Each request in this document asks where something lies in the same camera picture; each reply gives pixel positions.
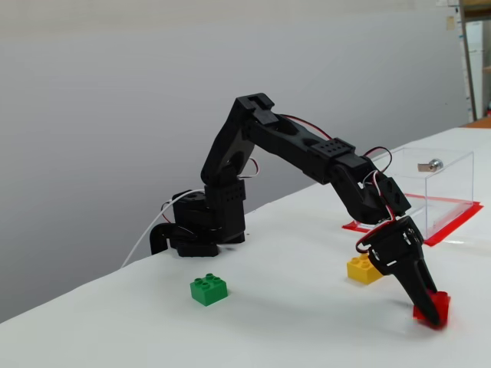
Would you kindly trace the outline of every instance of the robotic arm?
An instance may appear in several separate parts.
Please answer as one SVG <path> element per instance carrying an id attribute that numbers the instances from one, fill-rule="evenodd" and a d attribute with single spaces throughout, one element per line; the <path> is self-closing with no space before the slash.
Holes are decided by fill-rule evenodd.
<path id="1" fill-rule="evenodd" d="M 423 258 L 423 237 L 410 217 L 402 217 L 410 204 L 396 182 L 378 172 L 366 156 L 356 155 L 354 146 L 338 138 L 324 140 L 273 113 L 273 106 L 265 94 L 236 99 L 201 172 L 204 193 L 190 194 L 174 204 L 175 224 L 153 228 L 152 254 L 166 250 L 167 239 L 182 257 L 215 256 L 217 244 L 245 240 L 246 191 L 238 176 L 258 145 L 316 182 L 331 183 L 353 219 L 375 225 L 392 218 L 361 243 L 370 245 L 367 252 L 374 267 L 382 274 L 393 274 L 428 322 L 439 326 L 440 317 L 429 294 L 437 288 Z M 371 173 L 377 173 L 378 190 L 359 185 Z"/>

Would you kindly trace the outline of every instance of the green lego brick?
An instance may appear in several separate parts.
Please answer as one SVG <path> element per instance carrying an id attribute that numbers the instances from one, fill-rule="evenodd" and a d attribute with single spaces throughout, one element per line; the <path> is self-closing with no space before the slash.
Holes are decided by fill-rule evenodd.
<path id="1" fill-rule="evenodd" d="M 227 283 L 213 274 L 207 274 L 204 278 L 197 278 L 191 283 L 191 296 L 205 307 L 221 301 L 228 295 Z"/>

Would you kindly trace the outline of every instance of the white tabletop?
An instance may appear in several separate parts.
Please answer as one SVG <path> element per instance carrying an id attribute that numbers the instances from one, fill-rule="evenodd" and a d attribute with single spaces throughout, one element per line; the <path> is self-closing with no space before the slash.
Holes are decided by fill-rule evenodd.
<path id="1" fill-rule="evenodd" d="M 315 185 L 248 214 L 246 242 L 216 258 L 165 251 L 0 324 L 0 367 L 487 366 L 491 130 L 411 145 L 476 153 L 485 209 L 424 249 L 452 297 L 447 329 L 415 323 L 393 276 L 363 287 L 347 279 L 360 235 L 341 229 L 349 216 L 333 189 Z M 204 307 L 189 283 L 209 272 L 230 295 Z"/>

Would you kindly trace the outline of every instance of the acrylic box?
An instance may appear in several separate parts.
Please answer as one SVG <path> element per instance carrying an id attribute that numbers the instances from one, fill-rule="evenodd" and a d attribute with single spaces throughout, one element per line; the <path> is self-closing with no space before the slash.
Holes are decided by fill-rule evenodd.
<path id="1" fill-rule="evenodd" d="M 474 152 L 403 147 L 392 152 L 385 172 L 406 195 L 411 208 L 406 212 L 429 239 L 473 207 Z M 435 172 L 421 172 L 418 164 L 439 159 L 443 166 Z M 374 160 L 378 169 L 389 163 L 384 154 Z M 370 230 L 372 225 L 354 223 L 354 229 Z"/>

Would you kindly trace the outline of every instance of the yellow lego brick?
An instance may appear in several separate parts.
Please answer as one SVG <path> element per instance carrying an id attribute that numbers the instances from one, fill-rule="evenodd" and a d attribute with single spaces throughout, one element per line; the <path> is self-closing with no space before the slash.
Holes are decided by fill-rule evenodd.
<path id="1" fill-rule="evenodd" d="M 383 275 L 372 265 L 368 255 L 361 255 L 348 262 L 348 277 L 363 284 L 371 284 Z"/>

